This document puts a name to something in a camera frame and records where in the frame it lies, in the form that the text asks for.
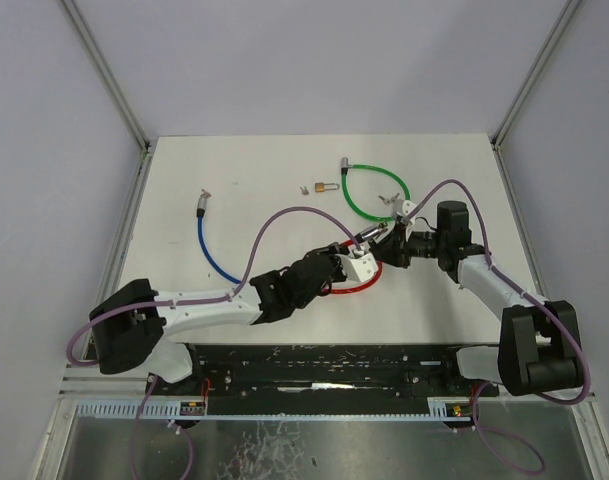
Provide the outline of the red cable lock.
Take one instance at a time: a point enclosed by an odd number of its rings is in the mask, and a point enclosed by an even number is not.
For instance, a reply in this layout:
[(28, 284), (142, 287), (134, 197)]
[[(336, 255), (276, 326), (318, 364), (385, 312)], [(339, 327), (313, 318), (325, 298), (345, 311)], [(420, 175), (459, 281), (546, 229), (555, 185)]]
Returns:
[[(370, 240), (373, 240), (373, 239), (379, 237), (380, 235), (382, 235), (382, 234), (379, 234), (377, 232), (377, 225), (369, 226), (369, 227), (363, 229), (362, 231), (358, 232), (357, 234), (355, 234), (354, 237), (355, 237), (356, 241), (360, 245), (362, 245), (362, 244), (366, 244)], [(350, 250), (357, 250), (357, 248), (354, 246), (354, 243), (351, 240), (347, 240), (347, 241), (345, 241), (343, 243), (347, 243)], [(378, 262), (378, 261), (377, 261), (377, 263), (378, 263), (378, 266), (380, 268), (380, 271), (370, 281), (368, 281), (366, 283), (363, 283), (363, 284), (353, 282), (353, 285), (349, 286), (347, 288), (331, 288), (331, 287), (328, 287), (325, 290), (325, 292), (326, 293), (330, 293), (332, 295), (342, 295), (342, 294), (358, 293), (358, 292), (361, 292), (363, 290), (368, 289), (369, 287), (373, 286), (380, 279), (380, 277), (382, 275), (383, 264), (381, 262)]]

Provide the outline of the green lock keys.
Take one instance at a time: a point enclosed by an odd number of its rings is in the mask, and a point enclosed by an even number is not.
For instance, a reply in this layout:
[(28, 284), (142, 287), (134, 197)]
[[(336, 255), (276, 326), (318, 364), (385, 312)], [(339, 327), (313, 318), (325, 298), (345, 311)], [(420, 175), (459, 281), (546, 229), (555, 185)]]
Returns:
[(396, 193), (390, 197), (385, 197), (385, 196), (379, 195), (378, 198), (383, 202), (384, 205), (391, 205), (399, 199), (399, 196), (400, 196), (400, 194)]

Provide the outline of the brass padlock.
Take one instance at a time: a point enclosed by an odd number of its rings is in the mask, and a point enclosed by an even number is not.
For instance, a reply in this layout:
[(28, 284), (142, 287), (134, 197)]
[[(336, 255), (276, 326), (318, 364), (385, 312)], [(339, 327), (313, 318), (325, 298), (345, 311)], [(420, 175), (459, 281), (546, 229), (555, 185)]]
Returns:
[(338, 183), (335, 182), (316, 182), (314, 184), (314, 190), (316, 193), (324, 193), (329, 191), (337, 191), (341, 188)]

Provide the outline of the green cable lock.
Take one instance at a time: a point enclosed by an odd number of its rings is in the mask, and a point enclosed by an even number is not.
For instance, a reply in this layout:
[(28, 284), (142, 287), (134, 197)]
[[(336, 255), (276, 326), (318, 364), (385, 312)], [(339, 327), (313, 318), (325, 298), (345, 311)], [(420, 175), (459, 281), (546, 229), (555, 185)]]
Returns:
[(341, 175), (341, 190), (344, 196), (344, 199), (351, 210), (356, 213), (359, 217), (364, 220), (368, 220), (370, 222), (380, 223), (380, 222), (389, 222), (392, 220), (390, 216), (378, 216), (372, 215), (362, 208), (360, 208), (355, 201), (353, 200), (349, 188), (348, 188), (348, 173), (351, 169), (357, 170), (365, 170), (370, 172), (375, 172), (381, 175), (385, 175), (395, 181), (398, 186), (401, 188), (404, 199), (410, 201), (412, 199), (410, 189), (406, 185), (406, 183), (399, 177), (397, 174), (387, 170), (385, 168), (369, 165), (369, 164), (351, 164), (347, 157), (342, 157), (340, 160), (340, 175)]

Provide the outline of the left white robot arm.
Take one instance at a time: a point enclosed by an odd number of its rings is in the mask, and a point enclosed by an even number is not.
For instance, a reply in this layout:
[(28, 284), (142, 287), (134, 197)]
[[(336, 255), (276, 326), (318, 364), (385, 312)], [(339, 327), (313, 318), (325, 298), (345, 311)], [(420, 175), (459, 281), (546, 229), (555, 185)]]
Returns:
[(92, 326), (99, 370), (116, 375), (142, 368), (179, 393), (192, 394), (202, 385), (203, 371), (174, 335), (285, 320), (326, 295), (334, 283), (348, 280), (351, 259), (347, 246), (331, 244), (288, 267), (251, 278), (238, 294), (162, 292), (146, 278), (133, 280), (89, 314), (91, 321), (103, 319)]

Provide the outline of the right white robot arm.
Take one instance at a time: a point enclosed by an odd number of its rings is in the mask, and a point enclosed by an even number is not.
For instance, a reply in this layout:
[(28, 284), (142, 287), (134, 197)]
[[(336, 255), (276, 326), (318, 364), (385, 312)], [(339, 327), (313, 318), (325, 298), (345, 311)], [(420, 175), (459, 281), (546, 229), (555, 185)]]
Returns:
[(485, 248), (472, 240), (465, 203), (440, 202), (432, 230), (413, 232), (410, 222), (397, 217), (391, 233), (369, 247), (376, 260), (396, 268), (409, 267), (413, 258), (435, 260), (499, 320), (497, 345), (460, 347), (440, 369), (447, 392), (462, 394), (475, 380), (500, 383), (514, 396), (584, 386), (574, 307), (529, 294), (488, 260)]

